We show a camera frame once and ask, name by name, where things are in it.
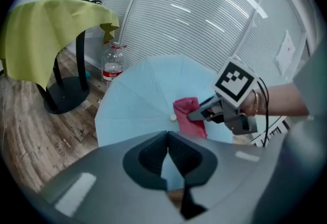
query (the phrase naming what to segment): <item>wooden floor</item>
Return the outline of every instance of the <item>wooden floor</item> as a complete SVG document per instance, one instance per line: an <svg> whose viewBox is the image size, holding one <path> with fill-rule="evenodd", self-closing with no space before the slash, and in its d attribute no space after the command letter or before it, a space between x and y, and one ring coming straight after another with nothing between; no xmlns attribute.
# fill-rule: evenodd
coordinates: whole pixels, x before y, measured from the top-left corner
<svg viewBox="0 0 327 224"><path fill-rule="evenodd" d="M68 51L58 55L58 63L62 77L77 74L76 58ZM98 147L94 119L98 100L106 88L101 83L101 71L88 63L85 66L91 73L90 93L80 106L62 115L49 114L44 109L34 83L0 77L0 149L15 180L36 192L61 170ZM49 85L54 82L52 76ZM234 138L234 142L244 144L244 139ZM182 190L177 190L169 197L180 205L182 194Z"/></svg>

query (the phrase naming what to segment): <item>human hand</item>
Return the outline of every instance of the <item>human hand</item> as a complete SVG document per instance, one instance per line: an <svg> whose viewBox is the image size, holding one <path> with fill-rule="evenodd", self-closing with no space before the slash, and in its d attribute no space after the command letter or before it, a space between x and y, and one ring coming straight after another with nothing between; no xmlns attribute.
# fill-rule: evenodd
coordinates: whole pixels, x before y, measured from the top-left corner
<svg viewBox="0 0 327 224"><path fill-rule="evenodd" d="M241 112L245 113L247 116L255 116L255 93L251 91L249 95L243 100L240 105Z"/></svg>

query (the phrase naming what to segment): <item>water bottle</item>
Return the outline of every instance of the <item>water bottle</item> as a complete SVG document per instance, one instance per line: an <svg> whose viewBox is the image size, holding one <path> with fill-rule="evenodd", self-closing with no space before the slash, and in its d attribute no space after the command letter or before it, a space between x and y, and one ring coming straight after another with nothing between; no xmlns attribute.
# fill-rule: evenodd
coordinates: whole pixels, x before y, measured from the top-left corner
<svg viewBox="0 0 327 224"><path fill-rule="evenodd" d="M127 45L120 45L118 42L104 42L104 53L102 56L102 83L109 87L112 80L123 72L124 53Z"/></svg>

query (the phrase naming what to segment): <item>green cloth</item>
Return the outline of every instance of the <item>green cloth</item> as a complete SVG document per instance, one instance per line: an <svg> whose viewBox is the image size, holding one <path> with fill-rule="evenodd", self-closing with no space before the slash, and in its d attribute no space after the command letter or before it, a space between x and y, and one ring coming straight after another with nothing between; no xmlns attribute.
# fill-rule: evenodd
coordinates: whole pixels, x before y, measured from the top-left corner
<svg viewBox="0 0 327 224"><path fill-rule="evenodd" d="M100 25L104 40L119 27L117 15L80 0L40 0L11 10L2 28L0 59L5 73L44 89L58 52L84 30Z"/></svg>

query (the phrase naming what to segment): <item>stool leg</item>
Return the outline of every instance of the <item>stool leg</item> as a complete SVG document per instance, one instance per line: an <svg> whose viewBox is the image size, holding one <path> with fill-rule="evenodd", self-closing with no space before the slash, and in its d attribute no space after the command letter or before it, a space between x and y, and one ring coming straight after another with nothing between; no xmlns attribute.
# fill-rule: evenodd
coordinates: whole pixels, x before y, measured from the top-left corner
<svg viewBox="0 0 327 224"><path fill-rule="evenodd" d="M55 65L53 67L53 73L55 74L55 78L56 78L56 81L57 81L58 85L61 85L62 84L62 78L61 78L61 75L60 75L60 70L59 70L57 57L55 58Z"/></svg>
<svg viewBox="0 0 327 224"><path fill-rule="evenodd" d="M76 63L78 76L80 78L81 87L83 90L88 89L85 73L85 63L84 63L84 38L85 31L79 34L76 38Z"/></svg>
<svg viewBox="0 0 327 224"><path fill-rule="evenodd" d="M36 84L36 86L37 86L37 89L39 90L41 96L43 97L43 100L47 103L49 108L51 110L56 110L58 108L57 104L55 103L55 101L51 97L51 94L48 91L48 88L46 88L46 91L45 91L39 84Z"/></svg>

